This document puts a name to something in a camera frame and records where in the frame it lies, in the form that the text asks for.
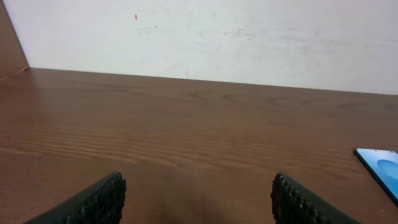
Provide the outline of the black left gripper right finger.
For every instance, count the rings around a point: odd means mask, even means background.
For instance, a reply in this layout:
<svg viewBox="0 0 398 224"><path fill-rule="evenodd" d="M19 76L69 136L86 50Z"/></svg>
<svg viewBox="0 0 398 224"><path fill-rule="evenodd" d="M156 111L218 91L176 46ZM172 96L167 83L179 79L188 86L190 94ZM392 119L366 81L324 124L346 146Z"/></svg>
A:
<svg viewBox="0 0 398 224"><path fill-rule="evenodd" d="M276 224L359 224L283 173L272 181L271 200Z"/></svg>

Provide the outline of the blue Galaxy smartphone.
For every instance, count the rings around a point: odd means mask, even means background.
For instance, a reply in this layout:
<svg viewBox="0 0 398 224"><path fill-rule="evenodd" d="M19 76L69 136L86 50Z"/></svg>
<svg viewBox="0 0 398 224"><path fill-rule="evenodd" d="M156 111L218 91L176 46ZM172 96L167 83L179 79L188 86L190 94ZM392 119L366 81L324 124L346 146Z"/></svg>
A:
<svg viewBox="0 0 398 224"><path fill-rule="evenodd" d="M397 206L397 153L365 148L356 148L353 153Z"/></svg>

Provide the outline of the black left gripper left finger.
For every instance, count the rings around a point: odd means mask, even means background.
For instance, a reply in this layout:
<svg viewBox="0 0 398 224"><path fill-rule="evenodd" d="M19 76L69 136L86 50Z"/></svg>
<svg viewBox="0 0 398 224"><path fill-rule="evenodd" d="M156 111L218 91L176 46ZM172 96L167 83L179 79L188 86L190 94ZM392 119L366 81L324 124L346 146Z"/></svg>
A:
<svg viewBox="0 0 398 224"><path fill-rule="evenodd" d="M126 179L112 172L26 224L119 224L126 190Z"/></svg>

